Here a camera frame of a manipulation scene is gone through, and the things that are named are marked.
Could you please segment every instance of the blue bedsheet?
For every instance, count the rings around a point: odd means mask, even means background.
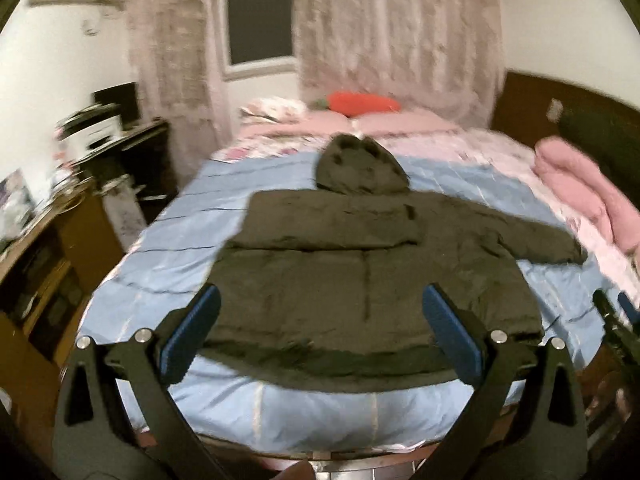
[[[94,294],[80,332],[97,342],[128,339],[155,327],[184,307],[200,288],[216,251],[238,230],[251,194],[261,189],[314,186],[318,155],[207,162],[180,196],[150,225],[142,244]],[[413,189],[435,190],[488,204],[510,214],[563,227],[521,182],[489,167],[398,157]],[[520,268],[540,300],[545,339],[565,339],[577,367],[595,355],[603,330],[591,304],[596,288],[615,298],[618,290],[590,255],[582,268]],[[127,384],[121,384],[136,427],[144,421]],[[195,431],[265,452],[411,446],[446,434],[471,388],[452,381],[382,394],[326,394],[287,390],[196,357],[171,394]],[[518,397],[514,385],[511,399]]]

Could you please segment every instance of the hood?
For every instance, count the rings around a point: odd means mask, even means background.
[[[316,187],[342,194],[386,195],[409,191],[406,173],[370,137],[334,137],[316,165]]]

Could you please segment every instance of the monitor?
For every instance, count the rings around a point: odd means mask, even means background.
[[[125,83],[94,92],[94,102],[100,103],[101,105],[108,105],[110,103],[119,105],[122,127],[125,130],[134,127],[140,120],[138,94],[135,83]]]

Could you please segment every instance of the curtain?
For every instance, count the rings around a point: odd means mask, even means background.
[[[504,81],[498,0],[294,0],[303,98],[338,89],[488,126]]]
[[[231,138],[216,0],[124,1],[143,119],[171,124],[170,153],[183,186]]]

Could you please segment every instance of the white wall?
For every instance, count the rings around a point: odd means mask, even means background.
[[[298,74],[287,72],[228,81],[226,94],[229,101],[229,124],[235,138],[240,129],[239,109],[252,99],[258,97],[300,99]]]
[[[501,0],[507,68],[640,108],[640,34],[619,0]]]
[[[0,179],[22,168],[36,200],[48,193],[60,119],[91,104],[91,93],[132,81],[123,16],[84,35],[95,6],[27,7],[22,0],[0,34]]]

